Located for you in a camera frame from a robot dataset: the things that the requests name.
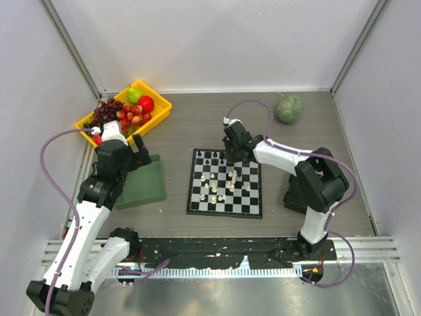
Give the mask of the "black white chessboard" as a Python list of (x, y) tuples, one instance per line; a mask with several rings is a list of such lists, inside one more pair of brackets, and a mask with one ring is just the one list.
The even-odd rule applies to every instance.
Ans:
[(222, 149), (193, 149), (186, 213), (262, 219), (261, 166), (229, 163)]

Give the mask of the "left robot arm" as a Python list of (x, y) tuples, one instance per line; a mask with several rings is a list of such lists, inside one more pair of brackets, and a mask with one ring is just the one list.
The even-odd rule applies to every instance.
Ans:
[(95, 293), (121, 261), (135, 261), (141, 252), (139, 235), (116, 228), (94, 259), (88, 256), (103, 223), (123, 193), (128, 174), (151, 164), (141, 136), (137, 151), (122, 140), (105, 140), (96, 148), (92, 173), (81, 183), (74, 218), (62, 246), (42, 280), (30, 281), (26, 294), (46, 315), (88, 315)]

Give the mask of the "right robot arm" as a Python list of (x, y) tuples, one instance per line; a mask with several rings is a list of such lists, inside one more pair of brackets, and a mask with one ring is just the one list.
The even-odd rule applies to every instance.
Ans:
[(282, 147), (268, 138), (252, 137), (240, 120), (224, 118), (223, 142), (232, 164), (254, 162), (288, 172), (306, 207), (305, 221), (297, 233), (296, 251), (300, 258), (313, 259), (322, 251), (328, 237), (328, 221), (339, 205), (349, 183), (327, 149), (299, 151)]

